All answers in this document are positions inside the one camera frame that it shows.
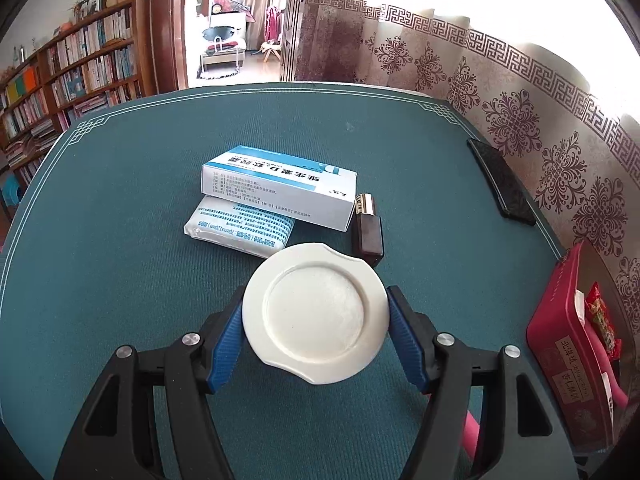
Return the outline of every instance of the dark brown bottle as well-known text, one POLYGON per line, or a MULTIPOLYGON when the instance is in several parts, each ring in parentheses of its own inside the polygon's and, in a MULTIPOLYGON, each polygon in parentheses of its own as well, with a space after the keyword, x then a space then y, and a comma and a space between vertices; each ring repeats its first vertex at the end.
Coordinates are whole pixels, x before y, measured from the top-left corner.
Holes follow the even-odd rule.
POLYGON ((382 220, 376 216, 376 204, 369 193, 356 197, 356 209, 351 222, 351 251, 371 267, 375 267, 385 255, 382 240, 382 220))

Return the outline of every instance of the door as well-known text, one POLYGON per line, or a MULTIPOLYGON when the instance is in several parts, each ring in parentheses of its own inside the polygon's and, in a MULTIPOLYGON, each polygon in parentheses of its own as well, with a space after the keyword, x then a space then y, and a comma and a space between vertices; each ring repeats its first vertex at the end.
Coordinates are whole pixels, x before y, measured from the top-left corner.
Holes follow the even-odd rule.
POLYGON ((282 63, 280 64, 280 80, 293 81, 296 76, 298 61, 298 43, 300 41, 300 25, 305 10, 305 0, 288 0, 284 13, 284 29, 282 33, 282 63))

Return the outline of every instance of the red box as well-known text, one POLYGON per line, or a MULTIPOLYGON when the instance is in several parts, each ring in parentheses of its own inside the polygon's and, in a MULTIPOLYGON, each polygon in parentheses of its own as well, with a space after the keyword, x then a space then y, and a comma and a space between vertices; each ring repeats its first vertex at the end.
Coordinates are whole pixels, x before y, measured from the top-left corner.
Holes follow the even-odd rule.
POLYGON ((623 340, 620 387, 628 393, 630 378, 623 370, 629 369, 625 365, 632 366, 635 355, 631 326, 609 271, 587 241, 576 244, 558 262, 527 326, 527 343, 556 396, 574 449, 579 453, 611 446, 622 415, 621 410, 612 407, 602 370, 575 309, 576 289, 586 295, 593 282, 599 283, 616 337, 623 340))

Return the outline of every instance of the white plastic package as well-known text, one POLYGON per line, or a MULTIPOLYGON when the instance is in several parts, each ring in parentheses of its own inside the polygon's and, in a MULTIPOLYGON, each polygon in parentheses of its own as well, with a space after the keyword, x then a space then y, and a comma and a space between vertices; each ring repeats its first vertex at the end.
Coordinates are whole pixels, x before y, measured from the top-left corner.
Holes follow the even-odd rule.
POLYGON ((287 245, 294 222, 293 218, 205 195, 185 224, 184 234, 268 258, 287 245))

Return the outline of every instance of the silver screw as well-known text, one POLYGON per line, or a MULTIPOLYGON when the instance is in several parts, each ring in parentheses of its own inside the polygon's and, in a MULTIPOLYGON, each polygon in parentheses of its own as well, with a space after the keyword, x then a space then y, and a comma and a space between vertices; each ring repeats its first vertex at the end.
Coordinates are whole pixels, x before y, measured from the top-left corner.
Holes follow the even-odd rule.
POLYGON ((504 347, 504 353, 509 357, 520 357, 520 349, 516 345, 507 345, 504 347))
POLYGON ((116 350, 116 355, 120 359, 126 359, 131 354, 133 354, 133 348, 131 348, 129 345, 121 346, 116 350))
POLYGON ((200 342, 200 334, 191 332, 182 336, 182 342, 187 346, 197 345, 200 342))
POLYGON ((456 338, 454 338, 451 334, 447 334, 446 332, 442 332, 438 334, 436 341, 443 346, 451 346, 455 343, 456 338))

